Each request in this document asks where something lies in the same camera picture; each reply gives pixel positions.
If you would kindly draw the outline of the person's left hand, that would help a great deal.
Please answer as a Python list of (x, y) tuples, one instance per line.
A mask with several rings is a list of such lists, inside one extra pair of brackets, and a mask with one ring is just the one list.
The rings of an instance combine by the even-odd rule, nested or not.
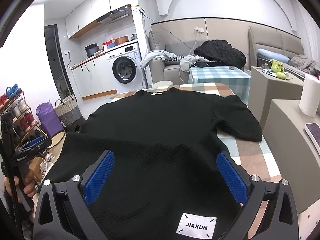
[[(25, 175), (23, 180), (25, 185), (23, 191), (28, 197), (32, 198), (36, 193), (36, 188), (35, 188), (35, 180), (34, 180), (34, 171), (31, 168), (29, 169), (29, 172)], [(12, 196), (8, 177), (4, 178), (4, 185), (5, 185), (5, 190), (7, 191), (9, 196)]]

